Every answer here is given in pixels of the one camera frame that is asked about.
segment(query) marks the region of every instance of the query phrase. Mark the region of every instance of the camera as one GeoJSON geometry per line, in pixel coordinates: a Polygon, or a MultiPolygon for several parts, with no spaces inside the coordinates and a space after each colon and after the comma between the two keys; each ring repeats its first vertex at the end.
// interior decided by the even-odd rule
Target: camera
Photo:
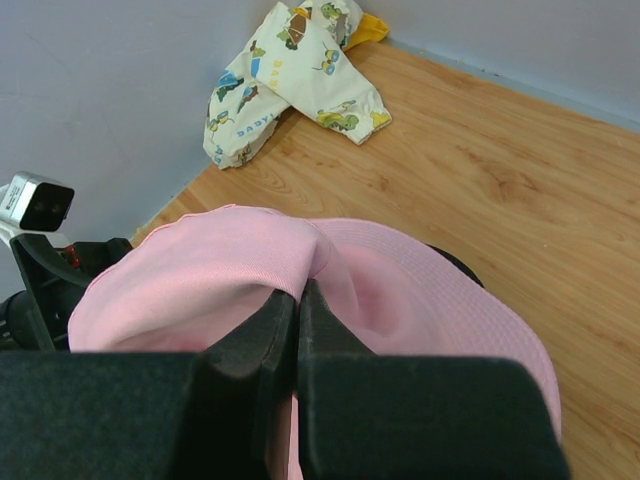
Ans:
{"type": "Polygon", "coordinates": [[[73,189],[28,172],[18,172],[4,188],[0,222],[21,230],[55,232],[67,217],[74,196],[73,189]]]}

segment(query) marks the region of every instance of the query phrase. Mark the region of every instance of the cartoon print cloth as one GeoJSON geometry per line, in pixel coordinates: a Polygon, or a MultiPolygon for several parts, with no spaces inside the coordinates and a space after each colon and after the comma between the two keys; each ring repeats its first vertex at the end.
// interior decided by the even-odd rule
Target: cartoon print cloth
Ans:
{"type": "Polygon", "coordinates": [[[289,106],[356,144],[391,121],[341,50],[362,17],[353,0],[276,4],[209,100],[204,149],[219,168],[247,163],[289,106]]]}

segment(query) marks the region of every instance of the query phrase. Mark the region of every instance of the pink fabric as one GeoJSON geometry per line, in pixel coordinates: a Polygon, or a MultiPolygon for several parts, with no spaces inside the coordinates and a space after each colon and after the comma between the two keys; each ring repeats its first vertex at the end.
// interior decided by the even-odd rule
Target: pink fabric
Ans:
{"type": "MultiPolygon", "coordinates": [[[[526,323],[431,248],[361,220],[304,220],[236,206],[187,215],[94,280],[69,322],[70,346],[204,350],[257,311],[274,288],[300,300],[309,278],[377,354],[519,361],[540,385],[560,435],[553,366],[526,323]]],[[[297,425],[294,415],[290,479],[302,479],[297,425]]]]}

